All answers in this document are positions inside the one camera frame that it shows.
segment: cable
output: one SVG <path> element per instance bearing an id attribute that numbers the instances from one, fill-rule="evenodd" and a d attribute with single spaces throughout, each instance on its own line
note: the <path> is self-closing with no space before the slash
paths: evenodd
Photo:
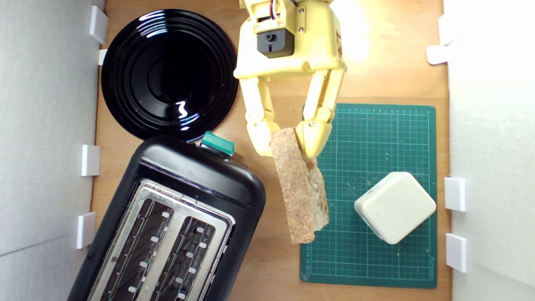
<path id="1" fill-rule="evenodd" d="M 275 19 L 275 17 L 277 16 L 277 9 L 275 8 L 275 4 L 276 4 L 275 1 L 277 0 L 271 0 L 269 4 L 271 19 Z"/>

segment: white wall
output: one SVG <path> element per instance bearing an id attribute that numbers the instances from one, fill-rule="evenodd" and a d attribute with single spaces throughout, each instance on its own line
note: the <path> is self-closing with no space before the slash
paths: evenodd
<path id="1" fill-rule="evenodd" d="M 535 300 L 535 18 L 533 1 L 445 0 L 451 175 L 467 181 L 468 272 L 454 301 Z"/>
<path id="2" fill-rule="evenodd" d="M 86 250 L 99 44 L 93 0 L 0 0 L 0 300 L 65 299 Z M 104 0 L 96 0 L 101 8 Z"/>

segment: black plate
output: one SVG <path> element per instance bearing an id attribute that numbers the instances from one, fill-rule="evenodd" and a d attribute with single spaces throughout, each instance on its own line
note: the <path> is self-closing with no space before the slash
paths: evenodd
<path id="1" fill-rule="evenodd" d="M 200 138 L 227 115 L 238 90 L 236 54 L 211 20 L 159 10 L 130 22 L 113 39 L 102 66 L 102 93 L 131 134 Z"/>

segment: robotic arm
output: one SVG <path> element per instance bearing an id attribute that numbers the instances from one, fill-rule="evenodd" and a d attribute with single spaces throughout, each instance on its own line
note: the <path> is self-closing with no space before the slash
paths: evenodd
<path id="1" fill-rule="evenodd" d="M 240 28 L 239 79 L 247 131 L 262 156 L 272 156 L 271 135 L 280 131 L 267 82 L 312 76 L 303 120 L 295 132 L 303 157 L 317 157 L 331 132 L 336 99 L 347 70 L 333 0 L 241 0 L 249 18 Z"/>

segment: toaster slot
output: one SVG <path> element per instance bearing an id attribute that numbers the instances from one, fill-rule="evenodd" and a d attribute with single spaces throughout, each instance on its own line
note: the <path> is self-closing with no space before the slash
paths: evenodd
<path id="1" fill-rule="evenodd" d="M 156 254 L 173 209 L 146 199 L 132 224 L 100 300 L 132 300 Z"/>
<path id="2" fill-rule="evenodd" d="M 185 300 L 188 297 L 198 272 L 211 266 L 211 262 L 203 265 L 203 259 L 211 247 L 214 233 L 212 225 L 191 216 L 185 219 L 152 294 L 152 301 Z"/>

